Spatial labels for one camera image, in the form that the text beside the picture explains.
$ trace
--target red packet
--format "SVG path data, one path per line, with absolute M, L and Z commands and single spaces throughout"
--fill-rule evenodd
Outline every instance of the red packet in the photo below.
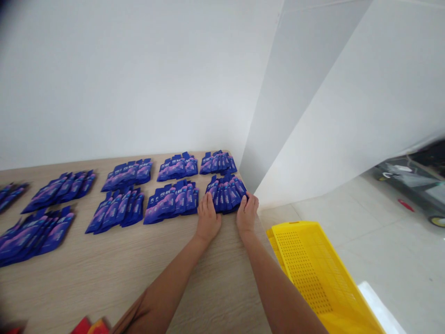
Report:
M 87 334 L 108 334 L 109 332 L 107 325 L 105 325 L 102 319 L 99 319 L 91 326 Z
M 88 334 L 90 328 L 91 328 L 91 323 L 89 322 L 88 318 L 85 317 L 80 321 L 80 323 L 71 332 L 71 334 Z

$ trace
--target brown sleeve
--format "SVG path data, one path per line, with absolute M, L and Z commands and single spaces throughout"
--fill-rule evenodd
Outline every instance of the brown sleeve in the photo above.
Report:
M 138 320 L 144 313 L 144 299 L 147 289 L 139 296 L 127 312 L 119 319 L 116 325 L 111 329 L 110 334 L 123 334 L 130 325 Z

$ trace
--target hand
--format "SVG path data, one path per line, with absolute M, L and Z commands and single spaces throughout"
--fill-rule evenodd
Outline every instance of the hand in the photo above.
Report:
M 206 193 L 198 206 L 196 236 L 207 243 L 213 240 L 221 228 L 221 214 L 216 214 L 211 193 Z
M 254 231 L 256 211 L 260 205 L 260 202 L 256 196 L 249 192 L 247 192 L 247 195 L 249 196 L 249 201 L 247 201 L 246 196 L 243 196 L 241 199 L 240 208 L 236 214 L 236 225 L 238 226 L 240 236 L 246 232 Z

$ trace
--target red object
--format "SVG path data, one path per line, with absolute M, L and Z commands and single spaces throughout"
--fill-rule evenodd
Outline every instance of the red object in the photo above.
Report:
M 90 328 L 91 328 L 91 322 L 89 322 L 88 318 L 85 317 L 82 320 L 80 320 L 80 323 L 71 332 L 71 334 L 88 334 Z
M 11 329 L 9 332 L 7 332 L 6 334 L 20 334 L 20 331 L 21 331 L 22 329 L 21 328 L 14 328 L 14 329 Z
M 402 204 L 404 207 L 406 207 L 408 210 L 415 212 L 414 209 L 407 203 L 405 203 L 404 201 L 402 201 L 401 199 L 398 199 L 399 203 Z
M 110 330 L 102 319 L 96 321 L 88 331 L 88 334 L 109 334 Z

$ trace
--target forearm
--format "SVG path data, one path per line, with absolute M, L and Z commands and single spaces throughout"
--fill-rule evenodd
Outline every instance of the forearm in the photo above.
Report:
M 327 333 L 310 306 L 253 232 L 241 234 L 273 333 Z
M 112 333 L 165 333 L 193 268 L 208 245 L 208 241 L 194 236 L 121 318 Z

